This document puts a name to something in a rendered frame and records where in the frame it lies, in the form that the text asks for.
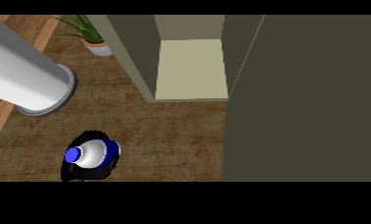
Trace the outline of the potted green plant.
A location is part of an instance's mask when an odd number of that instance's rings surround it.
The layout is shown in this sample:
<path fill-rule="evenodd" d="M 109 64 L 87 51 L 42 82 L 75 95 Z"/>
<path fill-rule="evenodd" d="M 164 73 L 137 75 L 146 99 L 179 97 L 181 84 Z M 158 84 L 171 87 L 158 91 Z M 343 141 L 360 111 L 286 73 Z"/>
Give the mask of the potted green plant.
<path fill-rule="evenodd" d="M 52 18 L 75 29 L 77 34 L 70 33 L 68 36 L 77 37 L 81 40 L 89 51 L 96 56 L 109 57 L 114 55 L 108 42 L 105 41 L 86 15 L 67 15 L 65 18 L 52 16 Z"/>

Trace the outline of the white cylinder with grey rim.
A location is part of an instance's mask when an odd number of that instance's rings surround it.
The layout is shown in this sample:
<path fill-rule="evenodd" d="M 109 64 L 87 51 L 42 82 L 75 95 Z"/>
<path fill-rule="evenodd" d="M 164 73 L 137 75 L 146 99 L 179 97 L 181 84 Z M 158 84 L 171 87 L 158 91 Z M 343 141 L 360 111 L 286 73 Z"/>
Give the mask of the white cylinder with grey rim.
<path fill-rule="evenodd" d="M 43 117 L 67 105 L 77 85 L 74 70 L 56 64 L 0 22 L 0 99 L 22 114 Z"/>

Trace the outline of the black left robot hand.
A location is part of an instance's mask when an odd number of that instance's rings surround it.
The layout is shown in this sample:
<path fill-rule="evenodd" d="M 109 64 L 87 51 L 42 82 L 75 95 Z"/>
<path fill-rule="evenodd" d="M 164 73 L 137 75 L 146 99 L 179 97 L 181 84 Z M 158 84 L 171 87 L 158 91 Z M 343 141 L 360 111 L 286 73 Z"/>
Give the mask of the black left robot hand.
<path fill-rule="evenodd" d="M 68 148 L 86 143 L 89 140 L 109 140 L 109 137 L 102 131 L 86 131 L 70 144 Z M 61 165 L 61 180 L 64 182 L 83 182 L 84 180 L 102 180 L 111 176 L 112 170 L 117 167 L 121 154 L 114 158 L 111 163 L 95 169 L 86 169 L 75 164 L 67 163 L 62 158 Z"/>

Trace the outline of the olive green open cabinet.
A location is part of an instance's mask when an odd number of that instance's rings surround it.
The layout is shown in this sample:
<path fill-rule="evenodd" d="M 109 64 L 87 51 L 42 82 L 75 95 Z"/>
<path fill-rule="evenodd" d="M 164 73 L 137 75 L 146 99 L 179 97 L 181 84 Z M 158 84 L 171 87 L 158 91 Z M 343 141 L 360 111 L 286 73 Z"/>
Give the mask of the olive green open cabinet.
<path fill-rule="evenodd" d="M 89 19 L 149 102 L 230 99 L 261 15 L 92 15 Z"/>

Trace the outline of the water bottle with blue cap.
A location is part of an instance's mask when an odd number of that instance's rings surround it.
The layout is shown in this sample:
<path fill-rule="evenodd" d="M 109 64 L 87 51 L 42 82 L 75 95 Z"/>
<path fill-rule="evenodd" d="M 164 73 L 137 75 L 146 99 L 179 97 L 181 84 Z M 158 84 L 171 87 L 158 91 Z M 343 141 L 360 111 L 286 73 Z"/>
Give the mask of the water bottle with blue cap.
<path fill-rule="evenodd" d="M 121 154 L 121 146 L 114 140 L 89 140 L 71 147 L 64 154 L 64 161 L 86 169 L 106 166 Z"/>

